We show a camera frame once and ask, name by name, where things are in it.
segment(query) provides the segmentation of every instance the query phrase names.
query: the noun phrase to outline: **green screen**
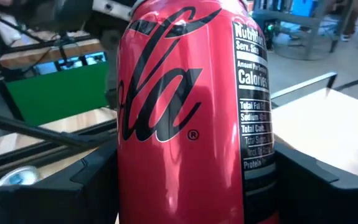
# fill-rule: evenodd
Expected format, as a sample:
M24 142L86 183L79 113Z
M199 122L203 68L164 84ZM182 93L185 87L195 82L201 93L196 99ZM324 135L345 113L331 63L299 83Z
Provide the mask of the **green screen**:
M107 63L41 75L7 84L25 122L40 125L107 105Z

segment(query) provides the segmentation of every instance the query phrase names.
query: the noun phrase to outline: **wooden board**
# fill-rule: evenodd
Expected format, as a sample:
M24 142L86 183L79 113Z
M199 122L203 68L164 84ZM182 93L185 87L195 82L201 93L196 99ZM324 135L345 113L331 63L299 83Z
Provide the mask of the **wooden board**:
M44 40L56 39L56 35L53 32L42 31L33 32L32 34ZM79 31L68 33L68 35L71 37L81 37L86 36L88 34L86 32ZM26 35L23 35L21 39L13 43L12 47L19 47L36 43L38 43L38 41L33 40ZM26 50L23 52L5 54L0 58L0 64L6 68L30 67L33 64L37 63L49 49L50 47L45 47L42 49ZM68 44L64 46L64 50L68 58L104 51L98 39L79 41L77 42L77 44ZM49 52L47 52L44 58L40 61L40 63L55 62L60 59L62 59L62 56L59 48L52 47L51 50L49 50Z
M44 124L42 127L58 132L71 133L115 118L116 111L101 108ZM0 155L41 141L43 140L17 133L2 136L0 137Z
M358 175L358 100L322 89L273 110L273 130L309 156Z

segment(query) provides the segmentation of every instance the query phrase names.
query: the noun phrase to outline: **floor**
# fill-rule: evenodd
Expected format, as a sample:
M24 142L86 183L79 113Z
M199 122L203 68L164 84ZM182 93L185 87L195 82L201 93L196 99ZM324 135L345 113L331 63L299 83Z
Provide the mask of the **floor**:
M320 76L327 72L337 72L338 78L334 86L358 80L358 36L350 42L341 42L337 50L324 60L304 61L292 60L282 57L274 52L268 56L271 92L282 90L297 83ZM317 83L303 88L289 95L274 100L276 104L283 105L299 97L323 88L326 82ZM358 99L358 85L342 90L343 93ZM11 118L6 104L0 97L0 115Z

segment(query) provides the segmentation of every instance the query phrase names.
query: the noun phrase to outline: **coca-cola logo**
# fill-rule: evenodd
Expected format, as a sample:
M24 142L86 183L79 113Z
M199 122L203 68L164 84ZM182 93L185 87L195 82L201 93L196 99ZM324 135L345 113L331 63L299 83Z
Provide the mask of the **coca-cola logo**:
M129 125L131 108L134 99L144 88L150 78L156 73L157 69L164 64L165 60L167 60L169 54L180 41L180 37L200 29L209 23L213 18L215 18L220 11L221 9L216 10L206 17L192 21L195 16L195 7L184 7L166 18L161 24L157 24L156 22L151 21L137 20L129 25L127 32L130 30L135 30L136 32L141 32L145 35L150 35L151 33L153 34L150 36L146 45L144 46L144 50L142 51L134 68L133 76L131 77L129 85L125 86L123 80L121 80L118 85L118 93L120 94L120 99L118 100L118 114L119 122L121 123L120 132L124 140L129 139L133 132L136 131L136 137L140 141L147 140L154 133L156 133L156 137L159 141L167 141L173 138L180 130L182 130L183 127L194 116L196 111L201 106L201 102L197 102L192 107L190 112L185 115L184 119L182 119L178 125L174 125L174 120L186 102L186 99L193 89L194 84L197 81L202 69L190 68L184 70L183 68L173 68L163 74L163 76L152 87L151 92L148 96L146 96L146 100L141 106L140 112L137 114L134 125L132 125L132 127ZM188 21L185 24L172 25L172 23L185 12L191 12L190 16L188 17ZM140 77L145 75L143 74L144 68L150 59L151 52L153 52L155 48L158 48L158 41L162 37L177 39L172 42L170 47L165 51L161 58L153 58L153 60L158 61L158 63L150 71L150 73L146 75L144 81L139 85ZM174 96L168 103L163 115L159 118L154 126L150 127L149 120L151 119L151 113L156 106L158 98L161 96L161 93L166 89L168 84L170 84L170 82L177 76L182 76L182 79L176 88ZM126 98L123 99L123 92L125 90L127 90L127 94Z

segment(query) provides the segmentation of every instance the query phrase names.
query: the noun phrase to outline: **coca-cola can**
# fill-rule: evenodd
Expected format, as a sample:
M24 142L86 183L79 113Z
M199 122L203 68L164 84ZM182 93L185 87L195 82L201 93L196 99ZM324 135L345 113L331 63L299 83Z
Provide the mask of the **coca-cola can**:
M120 221L278 223L263 32L239 0L137 2L118 53Z

